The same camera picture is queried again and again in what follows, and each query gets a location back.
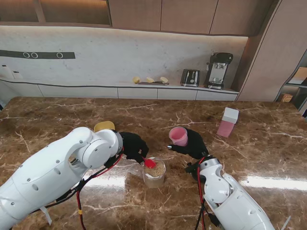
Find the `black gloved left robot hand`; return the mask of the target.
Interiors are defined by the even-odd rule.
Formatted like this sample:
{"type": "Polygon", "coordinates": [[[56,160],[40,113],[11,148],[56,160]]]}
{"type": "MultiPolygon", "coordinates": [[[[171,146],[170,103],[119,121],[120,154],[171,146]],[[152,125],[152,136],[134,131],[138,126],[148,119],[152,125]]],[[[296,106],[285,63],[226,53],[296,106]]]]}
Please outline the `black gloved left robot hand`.
{"type": "Polygon", "coordinates": [[[123,153],[127,160],[135,160],[142,164],[146,158],[149,148],[146,142],[137,134],[130,132],[119,133],[123,139],[123,153]]]}

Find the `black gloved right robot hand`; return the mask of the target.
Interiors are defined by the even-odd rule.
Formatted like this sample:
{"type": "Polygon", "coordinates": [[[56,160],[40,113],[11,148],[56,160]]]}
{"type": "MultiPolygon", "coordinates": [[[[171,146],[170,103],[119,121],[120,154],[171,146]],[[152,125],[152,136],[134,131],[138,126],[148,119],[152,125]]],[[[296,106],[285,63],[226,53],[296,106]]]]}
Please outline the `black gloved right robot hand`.
{"type": "Polygon", "coordinates": [[[169,145],[167,148],[169,150],[189,155],[194,159],[200,160],[202,157],[207,157],[209,152],[203,142],[201,135],[191,129],[185,128],[187,132],[188,142],[186,146],[179,145],[169,145]]]}

